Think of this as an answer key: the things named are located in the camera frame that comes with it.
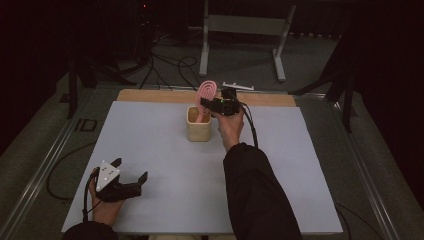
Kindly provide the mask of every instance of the table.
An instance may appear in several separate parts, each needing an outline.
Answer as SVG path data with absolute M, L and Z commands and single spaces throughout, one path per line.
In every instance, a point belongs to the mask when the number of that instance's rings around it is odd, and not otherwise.
M 121 157 L 121 183 L 149 179 L 128 199 L 114 226 L 131 234 L 231 234 L 222 160 L 215 130 L 209 142 L 189 142 L 185 111 L 194 92 L 123 90 L 110 109 L 62 231 L 81 222 L 85 182 L 102 160 Z M 300 109 L 289 95 L 238 93 L 252 111 L 259 147 L 286 191 L 303 234 L 342 232 Z M 217 129 L 216 121 L 212 130 Z M 246 126 L 241 140 L 252 142 Z

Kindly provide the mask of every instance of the hand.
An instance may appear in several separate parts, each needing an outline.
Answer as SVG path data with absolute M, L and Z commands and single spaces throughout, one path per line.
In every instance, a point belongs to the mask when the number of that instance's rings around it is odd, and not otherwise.
M 225 151 L 228 152 L 232 146 L 240 143 L 240 134 L 244 126 L 244 113 L 240 109 L 240 112 L 233 116 L 224 116 L 216 112 L 211 112 L 211 114 L 218 119 L 218 131 L 221 134 Z
M 96 204 L 99 204 L 93 209 L 93 221 L 104 223 L 110 227 L 113 227 L 124 200 L 111 203 L 100 202 L 101 200 L 96 197 L 95 189 L 95 182 L 94 179 L 92 179 L 89 186 L 92 207 L 96 206 Z

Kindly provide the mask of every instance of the black curtain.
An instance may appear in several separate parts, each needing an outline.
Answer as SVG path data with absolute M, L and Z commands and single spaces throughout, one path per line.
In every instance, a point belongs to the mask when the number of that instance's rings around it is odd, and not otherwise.
M 66 72 L 65 49 L 54 33 L 58 3 L 8 1 L 0 8 L 0 154 L 55 92 Z
M 424 5 L 392 1 L 361 5 L 323 76 L 344 67 L 424 207 Z

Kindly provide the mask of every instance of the person's right hand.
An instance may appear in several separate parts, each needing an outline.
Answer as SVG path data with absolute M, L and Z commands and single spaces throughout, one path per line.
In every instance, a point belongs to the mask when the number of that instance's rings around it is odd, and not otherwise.
M 216 112 L 211 112 L 211 114 L 218 119 L 218 131 L 221 134 L 225 151 L 228 152 L 232 146 L 240 143 L 240 134 L 244 126 L 244 113 L 240 109 L 240 112 L 233 116 L 224 116 Z

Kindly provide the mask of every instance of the person's left hand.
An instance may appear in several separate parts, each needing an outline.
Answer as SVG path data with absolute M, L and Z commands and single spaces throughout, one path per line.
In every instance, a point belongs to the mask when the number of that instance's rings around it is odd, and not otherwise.
M 106 225 L 109 225 L 110 227 L 113 226 L 113 224 L 116 221 L 116 218 L 118 217 L 119 211 L 121 210 L 122 204 L 124 203 L 124 200 L 117 201 L 117 202 L 101 202 L 101 200 L 96 197 L 96 186 L 95 186 L 94 179 L 91 180 L 89 190 L 91 194 L 91 203 L 92 207 L 96 206 L 93 209 L 93 221 L 104 223 Z

